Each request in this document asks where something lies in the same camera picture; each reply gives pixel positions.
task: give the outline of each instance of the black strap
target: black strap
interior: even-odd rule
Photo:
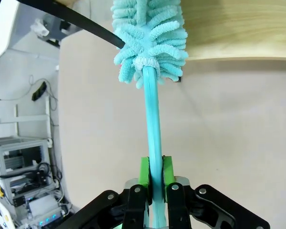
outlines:
[[[72,9],[52,0],[17,0],[23,4],[34,7],[49,13],[55,17],[65,20],[73,25],[76,25],[103,40],[115,45],[118,48],[123,48],[125,43],[115,34],[86,18],[85,16],[73,11]]]

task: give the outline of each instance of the screw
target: screw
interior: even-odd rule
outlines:
[[[114,195],[113,194],[110,194],[109,196],[108,196],[108,199],[113,199],[114,198]]]
[[[206,193],[206,189],[205,188],[200,189],[199,193],[200,194],[205,194]]]
[[[173,185],[172,186],[172,190],[178,190],[179,189],[179,186],[178,185]]]

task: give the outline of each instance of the black object on floor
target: black object on floor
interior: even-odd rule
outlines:
[[[45,91],[47,90],[47,84],[44,81],[41,86],[38,88],[38,90],[36,92],[34,92],[34,94],[32,95],[32,101],[36,101],[38,100],[40,97],[42,97],[42,95],[45,93]]]

